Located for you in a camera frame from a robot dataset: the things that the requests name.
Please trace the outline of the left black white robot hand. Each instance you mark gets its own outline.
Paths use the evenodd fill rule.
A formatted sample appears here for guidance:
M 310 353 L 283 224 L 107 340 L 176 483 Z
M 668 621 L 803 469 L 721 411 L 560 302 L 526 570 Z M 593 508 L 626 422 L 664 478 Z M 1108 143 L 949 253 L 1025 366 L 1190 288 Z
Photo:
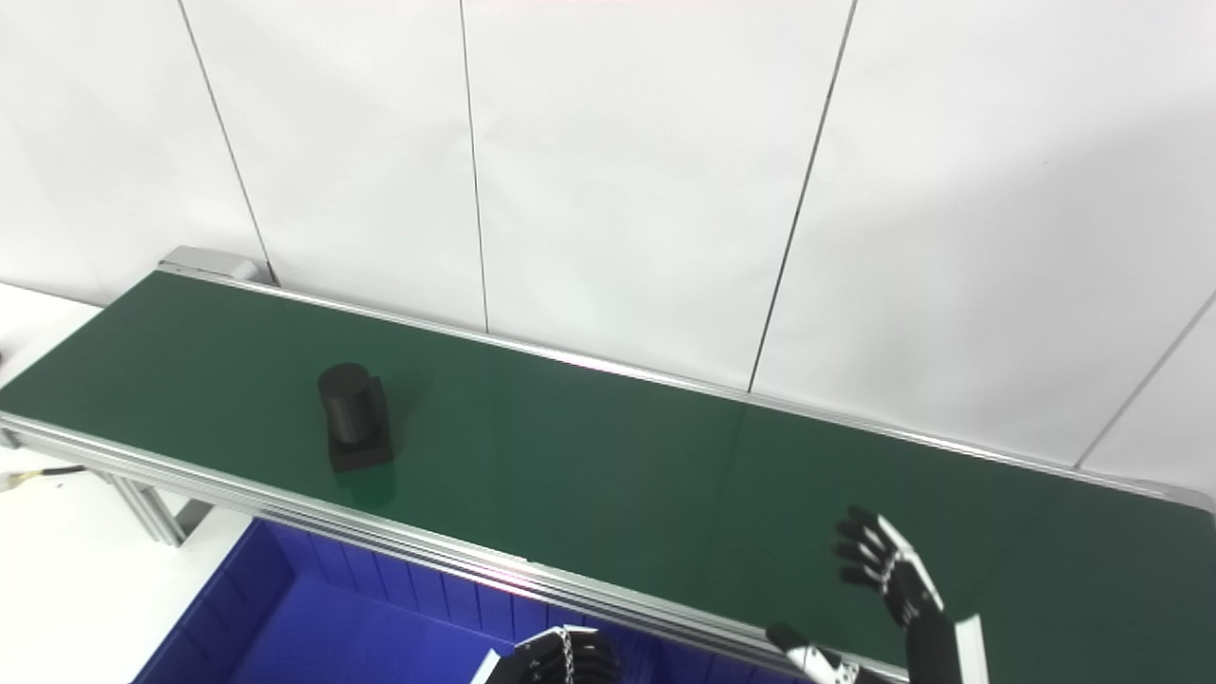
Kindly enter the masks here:
M 508 654 L 486 651 L 472 683 L 619 683 L 617 646 L 599 629 L 556 626 L 517 641 Z

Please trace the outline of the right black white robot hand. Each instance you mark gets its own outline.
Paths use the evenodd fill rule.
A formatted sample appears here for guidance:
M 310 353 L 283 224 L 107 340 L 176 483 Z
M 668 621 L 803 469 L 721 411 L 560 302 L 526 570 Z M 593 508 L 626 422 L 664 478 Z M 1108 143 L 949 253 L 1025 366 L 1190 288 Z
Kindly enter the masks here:
M 840 581 L 867 587 L 882 598 L 886 613 L 903 633 L 911 683 L 987 683 L 990 680 L 980 615 L 953 619 L 912 542 L 885 516 L 856 505 L 835 525 L 833 548 L 843 560 Z M 886 683 L 886 675 L 855 658 L 814 645 L 783 622 L 765 637 L 812 683 Z

